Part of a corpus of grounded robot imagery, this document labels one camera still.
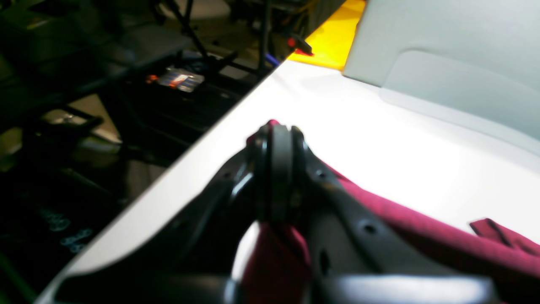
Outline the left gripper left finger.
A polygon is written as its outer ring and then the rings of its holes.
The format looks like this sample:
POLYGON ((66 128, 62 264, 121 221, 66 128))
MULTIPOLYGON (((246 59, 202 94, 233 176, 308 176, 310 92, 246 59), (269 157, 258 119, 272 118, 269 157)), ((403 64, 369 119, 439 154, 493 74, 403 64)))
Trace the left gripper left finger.
POLYGON ((267 141, 264 125, 150 240, 106 267, 62 281, 56 304, 246 304, 231 272, 264 196, 257 183, 267 141))

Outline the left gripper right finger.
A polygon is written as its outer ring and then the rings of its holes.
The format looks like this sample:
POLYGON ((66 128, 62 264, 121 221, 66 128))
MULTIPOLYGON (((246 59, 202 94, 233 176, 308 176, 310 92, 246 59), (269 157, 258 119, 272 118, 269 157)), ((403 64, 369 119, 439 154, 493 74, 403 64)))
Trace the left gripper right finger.
POLYGON ((491 279, 421 254, 354 198, 297 127, 270 128, 270 223, 308 244, 317 304, 497 304, 491 279))

